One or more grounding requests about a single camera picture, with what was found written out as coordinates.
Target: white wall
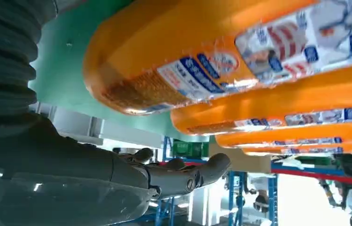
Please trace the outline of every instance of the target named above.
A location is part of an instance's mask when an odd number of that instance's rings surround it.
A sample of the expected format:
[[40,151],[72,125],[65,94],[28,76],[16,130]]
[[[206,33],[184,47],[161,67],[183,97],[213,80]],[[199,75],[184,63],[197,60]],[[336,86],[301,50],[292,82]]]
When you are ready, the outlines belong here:
[[125,127],[108,121],[103,121],[100,138],[112,139],[141,146],[161,149],[163,136],[140,129]]

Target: cardboard box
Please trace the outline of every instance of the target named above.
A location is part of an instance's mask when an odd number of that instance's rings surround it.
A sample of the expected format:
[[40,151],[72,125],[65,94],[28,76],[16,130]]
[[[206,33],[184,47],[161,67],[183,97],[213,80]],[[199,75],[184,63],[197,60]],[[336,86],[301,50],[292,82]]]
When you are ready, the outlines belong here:
[[233,171],[252,172],[252,173],[270,173],[271,157],[270,156],[249,156],[238,148],[222,148],[216,143],[209,144],[209,156],[217,153],[226,154],[232,161]]

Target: orange bottle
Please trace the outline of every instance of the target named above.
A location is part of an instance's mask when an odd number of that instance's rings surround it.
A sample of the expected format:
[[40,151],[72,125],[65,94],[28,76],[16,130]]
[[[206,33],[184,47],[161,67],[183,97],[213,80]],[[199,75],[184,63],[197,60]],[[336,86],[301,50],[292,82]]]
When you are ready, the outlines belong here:
[[352,145],[352,123],[221,134],[216,135],[216,141],[222,147],[257,151],[335,148]]
[[171,118],[190,135],[352,122],[352,67],[175,109]]
[[85,83],[104,105],[144,115],[350,66],[342,2],[136,0],[91,38]]

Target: green shelf board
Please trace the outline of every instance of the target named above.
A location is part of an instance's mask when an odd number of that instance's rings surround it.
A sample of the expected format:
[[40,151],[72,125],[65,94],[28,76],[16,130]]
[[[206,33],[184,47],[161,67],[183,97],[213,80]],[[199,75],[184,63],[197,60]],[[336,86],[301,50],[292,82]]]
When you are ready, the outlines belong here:
[[179,133],[173,127],[169,113],[126,116],[100,104],[86,90],[82,62],[90,37],[103,20],[131,2],[90,0],[47,23],[38,45],[39,57],[32,63],[37,71],[37,79],[30,82],[30,87],[43,103],[183,141],[208,141],[208,137]]

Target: robotic arm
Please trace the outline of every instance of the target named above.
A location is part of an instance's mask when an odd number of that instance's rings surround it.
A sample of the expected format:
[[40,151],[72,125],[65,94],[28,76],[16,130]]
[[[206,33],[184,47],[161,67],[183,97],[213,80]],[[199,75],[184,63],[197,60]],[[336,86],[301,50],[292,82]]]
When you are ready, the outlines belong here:
[[183,195],[217,181],[224,154],[207,164],[170,169],[142,165],[61,137],[28,113],[28,81],[41,27],[80,0],[0,1],[0,226],[109,225],[135,219],[150,199]]

